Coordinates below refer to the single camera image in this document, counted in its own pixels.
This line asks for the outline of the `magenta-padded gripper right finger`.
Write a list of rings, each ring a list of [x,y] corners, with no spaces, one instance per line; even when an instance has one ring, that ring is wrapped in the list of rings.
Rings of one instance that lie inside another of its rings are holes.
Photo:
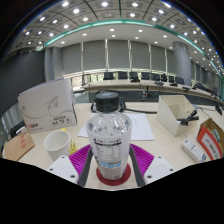
[[[153,156],[137,145],[130,145],[129,155],[138,187],[143,187],[175,172],[166,159]]]

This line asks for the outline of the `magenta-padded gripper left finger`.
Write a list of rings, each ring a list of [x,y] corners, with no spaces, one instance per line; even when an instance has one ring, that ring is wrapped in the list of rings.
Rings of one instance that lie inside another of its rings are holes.
[[[79,186],[85,186],[92,156],[91,146],[86,145],[70,156],[60,156],[47,171]]]

